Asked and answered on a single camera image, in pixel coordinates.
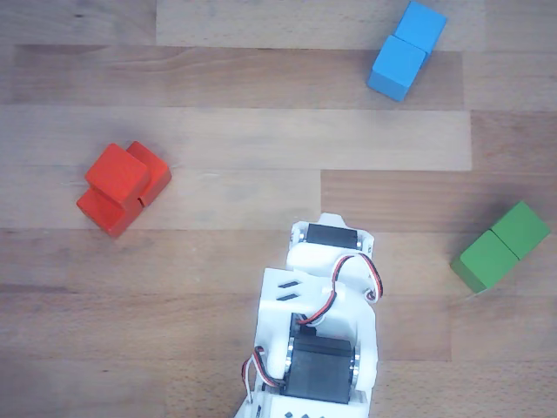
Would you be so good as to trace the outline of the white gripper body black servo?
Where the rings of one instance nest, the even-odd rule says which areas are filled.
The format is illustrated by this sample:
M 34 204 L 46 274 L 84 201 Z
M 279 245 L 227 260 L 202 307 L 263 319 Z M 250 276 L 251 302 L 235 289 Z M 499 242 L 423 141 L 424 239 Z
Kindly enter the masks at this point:
M 360 253 L 370 259 L 374 237 L 367 231 L 349 227 L 344 220 L 298 221 L 292 225 L 286 268 L 326 277 L 345 255 L 354 255 L 341 268 L 339 281 L 363 283 L 369 271 Z

